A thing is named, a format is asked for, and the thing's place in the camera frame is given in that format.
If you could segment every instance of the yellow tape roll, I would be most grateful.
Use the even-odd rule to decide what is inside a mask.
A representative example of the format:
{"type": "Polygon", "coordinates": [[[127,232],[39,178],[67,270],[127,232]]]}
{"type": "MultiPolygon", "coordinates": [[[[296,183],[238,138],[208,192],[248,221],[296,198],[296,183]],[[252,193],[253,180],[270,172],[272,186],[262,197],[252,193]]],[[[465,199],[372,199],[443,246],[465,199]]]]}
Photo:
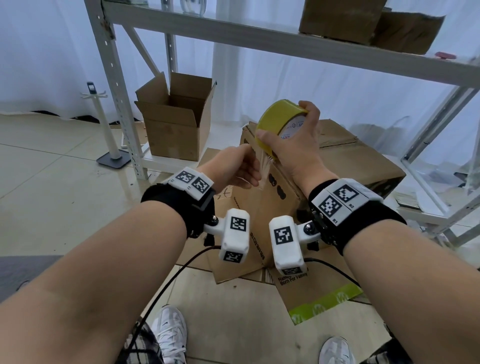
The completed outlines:
{"type": "MultiPolygon", "coordinates": [[[[289,100],[279,100],[264,112],[258,121],[257,129],[268,130],[282,139],[288,139],[303,125],[307,113],[307,110],[289,100]]],[[[255,141],[268,155],[274,157],[269,146],[263,144],[257,137],[255,141]]]]}

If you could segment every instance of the shoe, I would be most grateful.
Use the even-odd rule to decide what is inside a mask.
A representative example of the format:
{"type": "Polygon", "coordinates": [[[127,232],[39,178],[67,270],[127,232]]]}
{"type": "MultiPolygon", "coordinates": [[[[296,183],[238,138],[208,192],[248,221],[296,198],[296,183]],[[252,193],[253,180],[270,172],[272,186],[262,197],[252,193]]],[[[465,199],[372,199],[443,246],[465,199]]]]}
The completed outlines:
{"type": "Polygon", "coordinates": [[[348,348],[347,341],[340,337],[334,336],[325,341],[318,364],[356,364],[355,357],[348,348]]]}
{"type": "Polygon", "coordinates": [[[186,364],[187,325],[181,312],[174,306],[163,306],[153,321],[152,332],[162,351],[165,364],[186,364]]]}

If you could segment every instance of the stand base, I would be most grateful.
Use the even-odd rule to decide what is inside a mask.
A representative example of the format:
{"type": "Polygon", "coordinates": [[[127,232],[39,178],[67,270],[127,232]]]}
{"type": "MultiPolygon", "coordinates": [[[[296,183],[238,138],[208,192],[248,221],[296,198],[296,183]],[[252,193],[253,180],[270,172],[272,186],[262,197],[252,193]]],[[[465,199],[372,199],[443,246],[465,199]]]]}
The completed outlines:
{"type": "Polygon", "coordinates": [[[130,162],[130,153],[126,150],[119,149],[120,158],[112,159],[110,158],[110,152],[105,153],[99,159],[96,160],[98,164],[102,164],[107,167],[112,167],[115,169],[120,169],[124,167],[128,162],[130,162]]]}

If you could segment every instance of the red object on shelf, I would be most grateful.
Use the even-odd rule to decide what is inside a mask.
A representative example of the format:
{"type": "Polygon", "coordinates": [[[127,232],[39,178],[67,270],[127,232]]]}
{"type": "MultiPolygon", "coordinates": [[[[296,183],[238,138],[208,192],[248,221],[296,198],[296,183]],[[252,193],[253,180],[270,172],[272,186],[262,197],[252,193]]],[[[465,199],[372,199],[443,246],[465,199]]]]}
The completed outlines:
{"type": "Polygon", "coordinates": [[[451,53],[437,52],[435,53],[435,56],[442,60],[456,60],[456,55],[451,53]]]}

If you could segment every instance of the hand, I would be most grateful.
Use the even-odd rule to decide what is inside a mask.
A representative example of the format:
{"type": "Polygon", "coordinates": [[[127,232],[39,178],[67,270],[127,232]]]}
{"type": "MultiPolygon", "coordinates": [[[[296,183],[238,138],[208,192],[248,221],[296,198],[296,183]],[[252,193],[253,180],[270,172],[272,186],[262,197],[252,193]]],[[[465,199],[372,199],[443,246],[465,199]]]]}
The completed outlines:
{"type": "Polygon", "coordinates": [[[266,130],[257,130],[256,135],[271,147],[293,181],[308,197],[316,186],[338,176],[325,167],[318,154],[317,126],[320,111],[309,101],[300,101],[299,106],[306,109],[308,114],[293,137],[282,139],[266,130]]]}
{"type": "Polygon", "coordinates": [[[242,144],[221,150],[212,160],[197,168],[213,182],[213,189],[220,192],[229,184],[249,189],[257,187],[260,175],[260,162],[252,147],[242,144]]]}

